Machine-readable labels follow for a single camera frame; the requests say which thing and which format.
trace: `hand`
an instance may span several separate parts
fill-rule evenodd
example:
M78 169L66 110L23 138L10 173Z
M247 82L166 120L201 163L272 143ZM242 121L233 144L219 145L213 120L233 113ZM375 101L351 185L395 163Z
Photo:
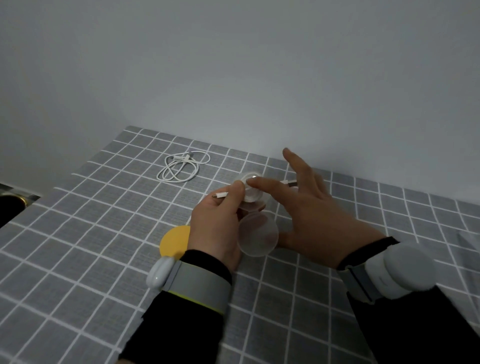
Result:
M228 192L225 199L213 197ZM235 181L207 195L192 212L188 249L196 249L220 260L230 272L237 269L241 252L237 245L237 210L245 196L245 185Z
M269 178L247 180L251 187L269 193L292 216L293 231L280 233L279 246L295 250L315 263L337 268L348 254L385 237L342 210L328 193L323 178L303 159L287 148L283 156L297 173L298 192Z

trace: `clear plastic cup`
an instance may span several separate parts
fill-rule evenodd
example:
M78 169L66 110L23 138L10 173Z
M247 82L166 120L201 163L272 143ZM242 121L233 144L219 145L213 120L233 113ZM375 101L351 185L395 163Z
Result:
M263 212L252 212L240 220L238 245L249 256L265 256L275 249L278 227Z

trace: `person's left hand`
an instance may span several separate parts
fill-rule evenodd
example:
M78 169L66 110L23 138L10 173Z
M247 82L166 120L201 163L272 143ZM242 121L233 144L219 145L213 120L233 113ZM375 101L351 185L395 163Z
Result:
M219 192L227 197L215 198ZM227 266L237 269L241 252L237 245L239 216L237 210L245 196L245 185L235 181L227 187L211 192L193 209L190 222L188 249L210 254Z

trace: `gray checkered tablecloth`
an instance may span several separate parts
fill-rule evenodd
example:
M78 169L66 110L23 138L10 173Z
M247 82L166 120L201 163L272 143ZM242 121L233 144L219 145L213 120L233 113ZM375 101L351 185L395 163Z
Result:
M165 154L186 150L211 160L191 181L158 182ZM0 230L0 362L115 362L156 295L145 278L160 239L242 170L295 178L283 160L127 127ZM425 247L439 286L480 332L480 254L458 235L480 238L480 206L317 171L345 210ZM266 211L291 228L278 203ZM277 249L244 257L234 280L219 363L372 362L333 270Z

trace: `white wall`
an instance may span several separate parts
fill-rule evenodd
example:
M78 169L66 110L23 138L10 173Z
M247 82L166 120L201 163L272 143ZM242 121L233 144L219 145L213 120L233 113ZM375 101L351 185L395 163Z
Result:
M480 202L479 34L475 0L4 0L0 181L134 124Z

